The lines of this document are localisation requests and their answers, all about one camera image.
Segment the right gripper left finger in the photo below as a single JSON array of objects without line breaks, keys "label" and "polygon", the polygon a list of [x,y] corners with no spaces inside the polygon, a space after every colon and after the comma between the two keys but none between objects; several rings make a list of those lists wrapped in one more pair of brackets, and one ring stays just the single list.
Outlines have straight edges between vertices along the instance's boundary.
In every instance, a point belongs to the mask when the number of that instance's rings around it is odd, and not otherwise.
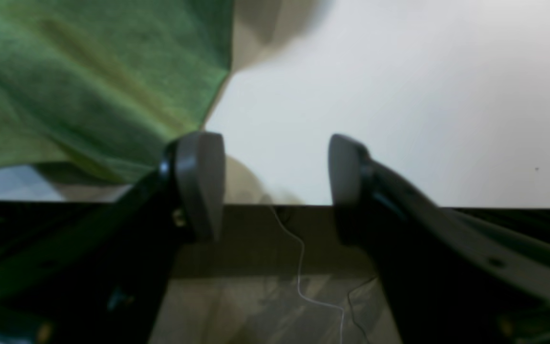
[{"label": "right gripper left finger", "polygon": [[177,252],[220,237],[223,136],[195,131],[113,203],[0,201],[0,344],[145,344]]}]

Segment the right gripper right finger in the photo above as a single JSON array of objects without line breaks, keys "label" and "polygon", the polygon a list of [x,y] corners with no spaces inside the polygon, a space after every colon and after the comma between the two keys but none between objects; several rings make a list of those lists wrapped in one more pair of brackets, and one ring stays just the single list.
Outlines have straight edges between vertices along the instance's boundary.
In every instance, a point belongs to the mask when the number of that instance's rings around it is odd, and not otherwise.
[{"label": "right gripper right finger", "polygon": [[405,344],[550,344],[550,211],[439,207],[340,134],[328,174],[338,237],[375,265]]}]

